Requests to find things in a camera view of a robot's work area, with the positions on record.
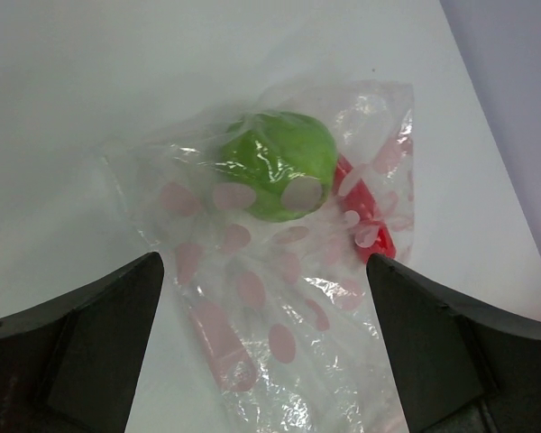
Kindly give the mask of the clear zip top bag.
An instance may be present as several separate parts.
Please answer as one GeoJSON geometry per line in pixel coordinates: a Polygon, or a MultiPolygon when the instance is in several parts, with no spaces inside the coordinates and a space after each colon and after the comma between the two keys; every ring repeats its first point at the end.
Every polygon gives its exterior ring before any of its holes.
{"type": "Polygon", "coordinates": [[[163,261],[191,348],[177,400],[189,432],[403,432],[407,428],[350,212],[332,189],[300,219],[252,216],[248,186],[217,167],[240,118],[322,122],[381,207],[405,262],[414,236],[414,91],[394,81],[295,82],[153,134],[104,143],[125,217],[163,261]]]}

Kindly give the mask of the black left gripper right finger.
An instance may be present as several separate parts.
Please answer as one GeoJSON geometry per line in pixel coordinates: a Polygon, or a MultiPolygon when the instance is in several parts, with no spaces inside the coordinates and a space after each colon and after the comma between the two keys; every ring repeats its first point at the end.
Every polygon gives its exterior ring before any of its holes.
{"type": "Polygon", "coordinates": [[[541,432],[541,322],[380,254],[366,264],[411,432],[541,432]]]}

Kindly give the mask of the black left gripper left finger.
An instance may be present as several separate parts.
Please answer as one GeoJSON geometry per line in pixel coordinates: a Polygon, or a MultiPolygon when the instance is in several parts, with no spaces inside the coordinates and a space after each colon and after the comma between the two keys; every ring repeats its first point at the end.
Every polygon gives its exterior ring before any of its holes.
{"type": "Polygon", "coordinates": [[[0,432],[123,432],[163,277],[147,253],[0,318],[0,432]]]}

